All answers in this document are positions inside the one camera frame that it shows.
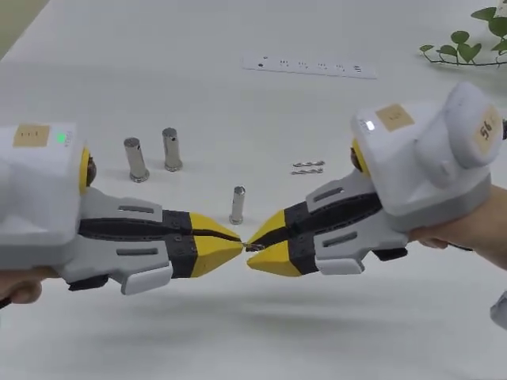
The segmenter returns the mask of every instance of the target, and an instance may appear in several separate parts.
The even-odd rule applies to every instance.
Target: vine
[[[476,57],[482,51],[481,44],[468,44],[470,40],[470,33],[464,30],[457,30],[451,34],[451,44],[445,44],[435,50],[436,57],[432,58],[428,55],[435,48],[434,45],[422,45],[419,50],[423,56],[430,63],[443,63],[456,66],[496,66],[507,64],[507,60],[501,57],[507,53],[507,17],[495,17],[497,9],[494,7],[485,8],[473,12],[473,18],[485,21],[488,24],[488,29],[491,34],[498,37],[500,40],[491,48],[497,55],[494,57],[494,62],[477,63]]]

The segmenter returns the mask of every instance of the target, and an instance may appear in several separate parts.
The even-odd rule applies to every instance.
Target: white table
[[[477,9],[471,0],[440,3],[53,0],[0,64],[0,124],[77,121],[99,189],[224,224],[243,184],[246,221],[234,229],[248,238],[275,211],[349,172],[355,109],[443,98],[464,78],[505,105],[496,71],[437,70],[413,54],[464,28]],[[376,65],[379,79],[241,70],[243,52],[263,49],[331,51]],[[169,126],[180,135],[180,173],[162,168]],[[144,184],[128,179],[130,135],[151,170]],[[324,174],[288,174],[291,163],[318,159]],[[507,184],[500,160],[494,174]],[[507,376],[507,333],[489,319],[507,276],[473,254],[412,245],[403,260],[369,257],[363,275],[299,279],[251,271],[247,257],[133,297],[116,284],[72,294],[47,281],[36,305],[2,312],[0,378]]]

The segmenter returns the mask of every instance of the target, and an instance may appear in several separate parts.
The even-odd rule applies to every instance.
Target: tan sticker
[[[14,135],[14,148],[43,148],[48,145],[49,125],[20,124]]]
[[[376,112],[389,132],[414,124],[414,119],[400,104],[393,104]]]
[[[488,154],[494,138],[503,130],[503,123],[497,109],[491,105],[482,116],[482,122],[475,131],[474,139],[482,154]]]

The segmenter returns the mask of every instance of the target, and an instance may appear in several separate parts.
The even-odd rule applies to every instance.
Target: green leaf
[[[484,21],[491,21],[493,20],[494,14],[497,12],[497,9],[493,6],[490,8],[484,8],[481,10],[478,10],[477,12],[473,12],[471,15],[473,18],[476,18],[478,20],[484,20]]]
[[[451,45],[442,45],[437,51],[441,54],[452,55],[453,57],[458,56],[458,52]]]
[[[433,49],[434,46],[433,45],[422,45],[419,50],[422,51],[423,53],[427,52],[428,50],[431,50]]]
[[[488,23],[488,28],[497,37],[507,36],[507,17],[495,17]]]
[[[507,50],[507,40],[503,40],[498,45],[491,49],[492,51],[506,51]]]
[[[459,55],[461,55],[461,58],[463,58],[463,61],[465,61],[466,63],[469,63],[470,61],[474,60],[474,58],[481,51],[481,49],[482,49],[481,44],[476,44],[473,47],[470,46],[469,44],[458,45]]]
[[[464,44],[470,38],[470,34],[464,30],[458,30],[451,34],[451,40],[455,44]]]

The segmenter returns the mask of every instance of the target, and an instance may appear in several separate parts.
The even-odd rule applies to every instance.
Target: metal cylinder
[[[229,222],[234,225],[243,223],[243,205],[245,204],[246,190],[242,186],[234,188],[234,195],[232,197],[232,211],[229,215]]]
[[[124,141],[125,152],[127,153],[128,166],[130,167],[130,179],[135,183],[141,183],[150,177],[141,151],[139,139],[129,137]]]
[[[162,131],[164,140],[164,152],[166,160],[164,166],[170,172],[177,172],[183,167],[180,159],[180,143],[177,139],[177,132],[174,128],[166,128]]]

